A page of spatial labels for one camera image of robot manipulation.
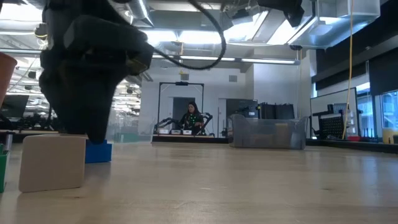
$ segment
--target person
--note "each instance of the person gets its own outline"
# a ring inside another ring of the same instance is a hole
[[[184,130],[191,130],[192,134],[198,134],[203,126],[203,116],[195,102],[189,102],[188,111],[182,116],[180,124]]]

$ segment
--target transparent storage bin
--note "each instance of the transparent storage bin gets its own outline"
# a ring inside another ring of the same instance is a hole
[[[228,139],[232,147],[304,149],[307,117],[300,120],[228,118]]]

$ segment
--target doorway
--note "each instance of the doorway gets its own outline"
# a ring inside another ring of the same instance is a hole
[[[181,120],[182,116],[188,111],[189,102],[195,102],[191,97],[174,97],[173,98],[173,119]]]

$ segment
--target blue block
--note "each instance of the blue block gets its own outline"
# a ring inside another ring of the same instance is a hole
[[[112,161],[112,144],[105,140],[102,144],[93,144],[86,140],[86,163]]]

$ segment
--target red object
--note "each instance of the red object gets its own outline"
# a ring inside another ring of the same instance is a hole
[[[0,107],[7,93],[17,60],[0,52]]]
[[[349,140],[349,141],[360,141],[361,137],[360,136],[348,136],[347,140]]]

